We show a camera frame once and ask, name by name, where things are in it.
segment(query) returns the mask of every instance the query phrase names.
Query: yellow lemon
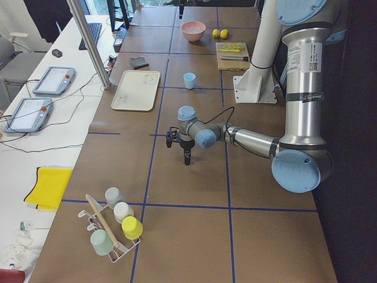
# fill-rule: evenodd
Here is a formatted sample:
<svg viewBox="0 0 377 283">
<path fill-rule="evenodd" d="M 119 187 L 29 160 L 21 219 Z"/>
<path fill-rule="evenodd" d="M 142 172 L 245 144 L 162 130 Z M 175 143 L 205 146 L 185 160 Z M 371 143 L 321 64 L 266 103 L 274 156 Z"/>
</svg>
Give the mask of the yellow lemon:
<svg viewBox="0 0 377 283">
<path fill-rule="evenodd" d="M 229 34 L 228 30 L 227 30 L 227 29 L 223 29 L 223 30 L 221 31 L 221 33 L 220 33 L 220 37 L 221 37 L 223 40 L 225 40 L 225 39 L 228 37 L 228 34 Z"/>
<path fill-rule="evenodd" d="M 214 38 L 218 38 L 220 36 L 220 31 L 218 29 L 214 29 L 212 32 L 212 36 Z"/>
</svg>

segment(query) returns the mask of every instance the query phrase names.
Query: yellow cloth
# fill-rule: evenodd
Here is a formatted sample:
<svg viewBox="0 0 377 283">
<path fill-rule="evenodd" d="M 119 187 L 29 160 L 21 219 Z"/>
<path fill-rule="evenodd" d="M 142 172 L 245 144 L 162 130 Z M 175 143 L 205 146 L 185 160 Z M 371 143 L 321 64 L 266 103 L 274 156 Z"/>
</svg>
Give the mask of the yellow cloth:
<svg viewBox="0 0 377 283">
<path fill-rule="evenodd" d="M 37 181 L 24 202 L 35 203 L 38 209 L 58 209 L 71 174 L 72 169 L 38 167 Z"/>
</svg>

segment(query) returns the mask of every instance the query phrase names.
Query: pink bowl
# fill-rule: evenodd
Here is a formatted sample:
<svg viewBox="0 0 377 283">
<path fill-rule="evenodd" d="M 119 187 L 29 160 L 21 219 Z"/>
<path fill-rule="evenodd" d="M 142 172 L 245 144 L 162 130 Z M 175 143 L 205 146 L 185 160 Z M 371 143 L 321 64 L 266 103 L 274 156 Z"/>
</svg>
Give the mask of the pink bowl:
<svg viewBox="0 0 377 283">
<path fill-rule="evenodd" d="M 181 25 L 183 36 L 188 41 L 198 41 L 203 37 L 206 26 L 202 22 L 191 21 Z"/>
</svg>

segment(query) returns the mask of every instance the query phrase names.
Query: wooden handle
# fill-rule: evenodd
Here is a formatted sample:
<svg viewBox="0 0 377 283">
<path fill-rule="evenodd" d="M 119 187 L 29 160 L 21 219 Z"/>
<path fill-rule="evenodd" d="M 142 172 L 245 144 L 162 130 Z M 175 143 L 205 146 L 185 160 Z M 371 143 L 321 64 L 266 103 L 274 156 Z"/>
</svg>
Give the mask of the wooden handle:
<svg viewBox="0 0 377 283">
<path fill-rule="evenodd" d="M 108 233 L 110 239 L 111 239 L 112 242 L 115 244 L 115 247 L 118 248 L 118 246 L 119 246 L 118 240 L 117 240 L 117 238 L 114 236 L 114 234 L 113 234 L 113 232 L 111 231 L 110 227 L 107 225 L 107 222 L 106 222 L 106 220 L 103 218 L 101 212 L 98 210 L 98 208 L 97 208 L 96 205 L 94 204 L 93 199 L 92 199 L 92 196 L 86 194 L 86 195 L 85 195 L 85 198 L 86 198 L 87 201 L 89 202 L 90 206 L 93 208 L 94 213 L 98 216 L 98 218 L 99 218 L 100 222 L 102 223 L 102 226 L 104 227 L 105 231 Z"/>
</svg>

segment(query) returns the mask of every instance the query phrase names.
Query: computer mouse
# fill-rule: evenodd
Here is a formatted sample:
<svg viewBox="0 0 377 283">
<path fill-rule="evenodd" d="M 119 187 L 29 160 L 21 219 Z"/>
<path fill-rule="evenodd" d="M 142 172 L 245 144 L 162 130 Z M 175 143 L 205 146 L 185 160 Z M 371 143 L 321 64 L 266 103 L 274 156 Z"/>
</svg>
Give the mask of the computer mouse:
<svg viewBox="0 0 377 283">
<path fill-rule="evenodd" d="M 51 53 L 53 54 L 53 56 L 55 56 L 57 58 L 63 56 L 63 52 L 61 52 L 59 49 L 54 49 L 54 50 L 51 51 Z"/>
</svg>

